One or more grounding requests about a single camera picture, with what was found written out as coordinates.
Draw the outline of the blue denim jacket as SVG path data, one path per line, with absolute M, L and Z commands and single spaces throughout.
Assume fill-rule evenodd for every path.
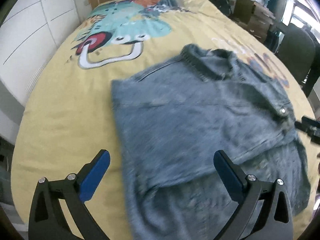
M 223 150 L 258 179 L 285 182 L 292 213 L 308 205 L 306 150 L 278 80 L 230 51 L 185 46 L 111 85 L 125 203 L 134 239 L 212 239 L 236 208 L 213 164 Z

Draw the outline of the dark office chair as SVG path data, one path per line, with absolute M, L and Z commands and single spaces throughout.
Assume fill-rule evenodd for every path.
M 309 96 L 319 79 L 319 42 L 315 35 L 290 23 L 276 56 Z

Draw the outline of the yellow dinosaur print bedspread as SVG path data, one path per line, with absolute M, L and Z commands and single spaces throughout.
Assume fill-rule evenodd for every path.
M 22 118 L 14 150 L 12 192 L 27 219 L 36 180 L 61 178 L 102 148 L 111 165 L 88 208 L 111 239 L 134 239 L 129 224 L 121 144 L 111 85 L 179 55 L 194 44 L 233 52 L 252 68 L 278 80 L 295 118 L 311 106 L 285 65 L 249 32 L 208 0 L 114 0 L 96 7 L 69 35 L 42 71 Z M 319 147 L 297 131 L 306 150 L 311 187 L 307 207 L 293 214 L 297 239 L 311 222 Z

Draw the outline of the brown cardboard boxes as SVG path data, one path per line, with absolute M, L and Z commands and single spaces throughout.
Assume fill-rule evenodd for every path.
M 269 0 L 236 0 L 233 16 L 238 24 L 264 43 L 276 19 L 267 8 Z

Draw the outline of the black backpack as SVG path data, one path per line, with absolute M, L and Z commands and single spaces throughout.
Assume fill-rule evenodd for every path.
M 225 16 L 230 17 L 232 15 L 231 5 L 229 0 L 209 0 L 213 5 L 217 7 Z

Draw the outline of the white wardrobe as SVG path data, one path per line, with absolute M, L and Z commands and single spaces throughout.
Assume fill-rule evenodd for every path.
M 74 0 L 18 0 L 10 10 L 1 26 L 1 81 L 21 105 L 79 22 Z

